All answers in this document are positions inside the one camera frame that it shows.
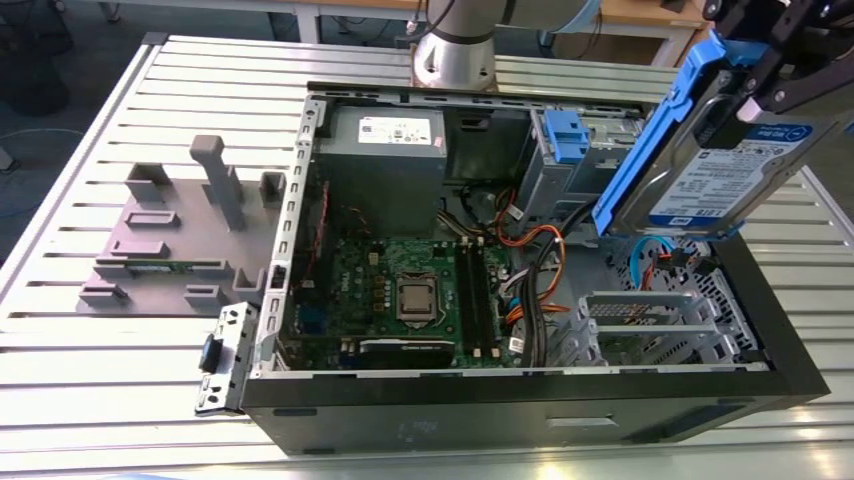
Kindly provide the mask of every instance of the black trim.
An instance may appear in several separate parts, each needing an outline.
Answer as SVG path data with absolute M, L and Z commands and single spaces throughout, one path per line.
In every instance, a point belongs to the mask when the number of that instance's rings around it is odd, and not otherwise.
M 504 14 L 501 15 L 501 21 L 499 22 L 501 25 L 509 24 L 509 19 L 512 18 L 512 12 L 516 10 L 516 0 L 507 0 L 504 4 Z
M 487 34 L 477 35 L 476 37 L 460 37 L 459 35 L 443 32 L 437 27 L 432 31 L 432 34 L 441 40 L 449 43 L 456 43 L 457 45 L 475 45 L 477 43 L 483 43 L 492 38 L 493 33 L 495 32 L 489 32 Z
M 790 394 L 776 372 L 632 373 L 517 377 L 249 379 L 240 408 L 527 403 Z
M 824 379 L 803 346 L 756 260 L 740 235 L 711 244 L 720 271 L 752 326 L 775 373 L 784 379 L 788 395 L 818 397 L 830 393 Z M 802 403 L 792 399 L 791 405 Z
M 142 37 L 142 45 L 165 45 L 169 34 L 164 32 L 148 32 Z

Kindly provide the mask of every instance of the blue drive bay bracket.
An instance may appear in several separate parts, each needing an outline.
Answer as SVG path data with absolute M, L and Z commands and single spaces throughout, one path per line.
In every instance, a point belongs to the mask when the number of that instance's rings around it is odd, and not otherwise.
M 635 146 L 620 165 L 592 211 L 599 235 L 608 233 L 620 202 L 631 195 L 632 184 L 643 176 L 655 160 L 659 147 L 669 141 L 677 124 L 687 118 L 695 107 L 693 92 L 697 80 L 705 74 L 713 75 L 723 69 L 754 65 L 767 45 L 751 42 L 721 40 L 712 31 L 709 39 L 696 44 L 684 59 L 673 80 L 669 93 L 655 109 Z

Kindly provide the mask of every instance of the metal bracket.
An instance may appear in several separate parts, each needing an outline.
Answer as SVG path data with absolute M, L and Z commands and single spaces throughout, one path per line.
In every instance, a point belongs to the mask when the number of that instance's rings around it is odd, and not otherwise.
M 242 415 L 240 399 L 250 367 L 257 309 L 248 303 L 222 307 L 201 349 L 201 386 L 196 416 Z

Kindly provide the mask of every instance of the aluminum slotted table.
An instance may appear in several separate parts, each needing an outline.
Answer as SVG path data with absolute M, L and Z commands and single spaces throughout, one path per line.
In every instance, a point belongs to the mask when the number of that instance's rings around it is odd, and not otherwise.
M 673 74 L 508 57 L 496 70 L 504 92 L 643 102 L 665 94 Z M 222 137 L 241 179 L 286 170 L 305 82 L 405 85 L 408 72 L 405 52 L 376 48 L 177 36 L 140 47 L 0 271 L 0 475 L 198 478 L 221 475 L 206 468 L 221 465 L 312 479 L 854 477 L 854 235 L 808 170 L 741 235 L 832 393 L 677 445 L 288 460 L 245 419 L 192 415 L 213 319 L 74 313 L 133 162 L 202 178 L 186 147 L 206 133 Z

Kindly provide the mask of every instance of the side panel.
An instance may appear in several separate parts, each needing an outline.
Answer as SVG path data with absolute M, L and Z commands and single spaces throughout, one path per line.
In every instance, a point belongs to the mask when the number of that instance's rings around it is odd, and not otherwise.
M 298 455 L 671 442 L 745 415 L 767 400 L 258 408 L 246 413 L 285 454 Z

